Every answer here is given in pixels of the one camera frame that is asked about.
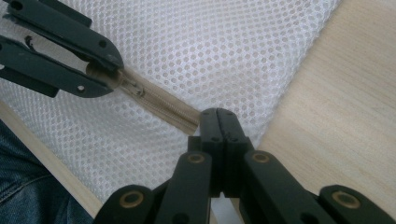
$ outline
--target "light wooden table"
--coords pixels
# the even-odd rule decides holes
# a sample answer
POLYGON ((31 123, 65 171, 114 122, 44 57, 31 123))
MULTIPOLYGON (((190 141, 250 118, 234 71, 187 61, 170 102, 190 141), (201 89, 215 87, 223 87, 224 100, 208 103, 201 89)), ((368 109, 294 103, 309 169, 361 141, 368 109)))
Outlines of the light wooden table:
MULTIPOLYGON (((99 200, 1 102, 0 119, 95 216, 99 200)), ((396 218, 396 1, 341 4, 291 82, 260 149, 312 192, 345 185, 396 218)))

